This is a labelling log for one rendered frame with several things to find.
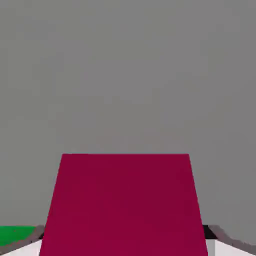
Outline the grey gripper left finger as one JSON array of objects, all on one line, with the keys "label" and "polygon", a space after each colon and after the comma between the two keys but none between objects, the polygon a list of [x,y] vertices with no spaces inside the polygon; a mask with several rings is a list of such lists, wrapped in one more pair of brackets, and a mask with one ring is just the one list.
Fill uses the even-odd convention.
[{"label": "grey gripper left finger", "polygon": [[17,251],[19,249],[26,248],[27,246],[33,245],[37,246],[42,242],[44,236],[45,226],[40,224],[35,226],[34,232],[26,239],[13,242],[11,244],[0,246],[0,256],[6,255],[8,253]]}]

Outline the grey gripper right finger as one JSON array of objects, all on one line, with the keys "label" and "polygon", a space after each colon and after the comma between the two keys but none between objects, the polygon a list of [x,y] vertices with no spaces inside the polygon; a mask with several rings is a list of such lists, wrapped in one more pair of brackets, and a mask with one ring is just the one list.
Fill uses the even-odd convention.
[{"label": "grey gripper right finger", "polygon": [[208,256],[256,256],[256,245],[231,238],[218,225],[203,225]]}]

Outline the small crimson cube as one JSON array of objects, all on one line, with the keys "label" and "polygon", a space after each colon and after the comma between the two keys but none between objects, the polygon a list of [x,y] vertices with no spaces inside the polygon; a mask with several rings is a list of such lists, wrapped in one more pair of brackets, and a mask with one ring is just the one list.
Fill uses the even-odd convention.
[{"label": "small crimson cube", "polygon": [[188,154],[63,154],[39,256],[208,256]]}]

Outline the small green cube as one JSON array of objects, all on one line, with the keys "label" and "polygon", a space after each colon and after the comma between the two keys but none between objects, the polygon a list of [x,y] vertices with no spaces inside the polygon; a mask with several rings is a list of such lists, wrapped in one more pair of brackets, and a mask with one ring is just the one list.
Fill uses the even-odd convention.
[{"label": "small green cube", "polygon": [[0,247],[27,239],[35,229],[26,225],[0,226]]}]

